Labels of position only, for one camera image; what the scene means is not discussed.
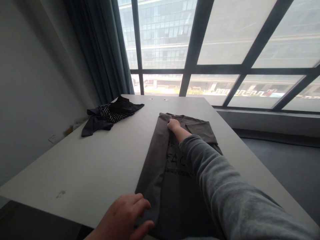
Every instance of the person's right hand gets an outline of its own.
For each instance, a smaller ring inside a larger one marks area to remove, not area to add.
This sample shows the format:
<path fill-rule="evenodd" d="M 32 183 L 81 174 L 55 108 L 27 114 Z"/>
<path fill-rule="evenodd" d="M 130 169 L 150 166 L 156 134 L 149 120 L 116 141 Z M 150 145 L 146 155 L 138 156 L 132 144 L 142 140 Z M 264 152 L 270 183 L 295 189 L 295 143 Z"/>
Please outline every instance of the person's right hand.
<path fill-rule="evenodd" d="M 178 120 L 171 118 L 167 126 L 171 131 L 174 131 L 175 128 L 180 127 L 180 123 Z"/>
<path fill-rule="evenodd" d="M 134 224 L 150 202 L 141 193 L 124 194 L 108 209 L 101 222 L 86 240 L 141 240 L 154 227 L 153 221 L 145 221 L 137 229 Z"/>

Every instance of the gray sleeve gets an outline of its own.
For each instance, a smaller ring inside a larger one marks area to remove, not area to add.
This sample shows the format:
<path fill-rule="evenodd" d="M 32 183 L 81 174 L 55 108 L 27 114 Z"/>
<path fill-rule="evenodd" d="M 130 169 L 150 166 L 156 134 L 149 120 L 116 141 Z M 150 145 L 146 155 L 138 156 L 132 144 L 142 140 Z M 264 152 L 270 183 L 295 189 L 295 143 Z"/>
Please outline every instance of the gray sleeve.
<path fill-rule="evenodd" d="M 199 136 L 185 138 L 179 147 L 192 164 L 214 223 L 227 239 L 314 239 Z"/>

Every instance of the dark floor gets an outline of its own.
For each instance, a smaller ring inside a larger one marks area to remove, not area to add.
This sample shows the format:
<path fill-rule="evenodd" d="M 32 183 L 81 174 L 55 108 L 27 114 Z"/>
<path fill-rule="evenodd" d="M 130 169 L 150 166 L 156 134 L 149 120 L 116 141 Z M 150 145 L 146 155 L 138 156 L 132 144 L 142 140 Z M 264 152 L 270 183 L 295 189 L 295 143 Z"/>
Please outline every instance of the dark floor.
<path fill-rule="evenodd" d="M 235 131 L 320 225 L 320 140 L 237 129 Z M 0 239 L 4 240 L 78 240 L 85 238 L 90 231 L 90 228 L 80 224 L 12 201 L 0 210 Z"/>

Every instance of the electrical outlet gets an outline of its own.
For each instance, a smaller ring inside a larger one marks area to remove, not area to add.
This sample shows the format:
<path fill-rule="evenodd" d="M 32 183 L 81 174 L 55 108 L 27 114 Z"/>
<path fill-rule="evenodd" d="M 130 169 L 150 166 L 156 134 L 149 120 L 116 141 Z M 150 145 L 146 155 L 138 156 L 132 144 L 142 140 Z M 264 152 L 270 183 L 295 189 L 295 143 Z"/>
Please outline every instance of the electrical outlet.
<path fill-rule="evenodd" d="M 49 142 L 55 143 L 57 141 L 56 135 L 49 137 Z"/>

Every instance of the teal curtain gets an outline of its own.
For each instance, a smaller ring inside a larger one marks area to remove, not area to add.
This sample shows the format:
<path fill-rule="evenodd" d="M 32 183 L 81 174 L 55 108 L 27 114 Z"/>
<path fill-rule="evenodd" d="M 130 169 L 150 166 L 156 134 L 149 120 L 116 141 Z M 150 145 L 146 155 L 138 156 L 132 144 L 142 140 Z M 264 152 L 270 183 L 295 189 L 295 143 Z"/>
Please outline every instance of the teal curtain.
<path fill-rule="evenodd" d="M 134 94 L 117 0 L 65 0 L 102 104 Z"/>

